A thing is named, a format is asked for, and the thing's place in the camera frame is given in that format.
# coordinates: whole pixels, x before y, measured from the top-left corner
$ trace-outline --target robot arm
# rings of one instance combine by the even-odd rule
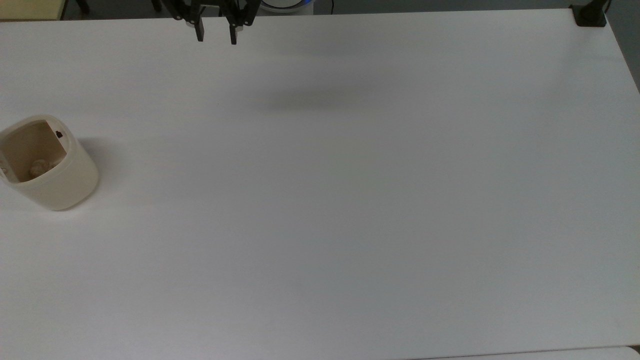
[[[251,26],[258,12],[261,0],[246,0],[244,8],[240,9],[236,0],[191,0],[190,5],[186,5],[184,0],[162,0],[171,16],[176,20],[184,19],[187,24],[196,29],[198,41],[204,39],[204,28],[202,27],[201,14],[205,6],[217,6],[222,15],[229,21],[229,32],[231,34],[231,44],[237,42],[237,32],[243,26]]]

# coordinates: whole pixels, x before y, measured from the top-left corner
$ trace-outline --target white table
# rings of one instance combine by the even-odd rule
[[[638,94],[570,10],[0,24],[3,359],[382,360],[640,343]]]

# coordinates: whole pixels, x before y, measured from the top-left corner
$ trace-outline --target white device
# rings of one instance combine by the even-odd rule
[[[50,115],[28,117],[0,132],[0,168],[7,185],[50,210],[89,196],[99,177],[82,145]]]

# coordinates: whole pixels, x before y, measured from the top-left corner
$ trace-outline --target black bracket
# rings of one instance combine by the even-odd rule
[[[604,16],[602,8],[607,0],[592,0],[587,5],[571,5],[573,10],[573,18],[578,26],[589,28],[604,28],[607,19]]]
[[[162,0],[162,2],[174,19],[184,19],[195,28],[198,41],[204,40],[201,17],[204,6],[217,6],[229,22],[231,44],[235,45],[238,31],[242,30],[243,26],[253,25],[261,0],[246,0],[242,9],[238,7],[236,0],[191,0],[190,5],[186,5],[184,0]]]

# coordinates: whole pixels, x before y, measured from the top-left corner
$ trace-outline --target beige container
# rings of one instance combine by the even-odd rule
[[[43,164],[52,168],[40,175]],[[0,132],[0,168],[6,184],[50,210],[77,204],[98,183],[93,160],[62,121],[49,115]]]

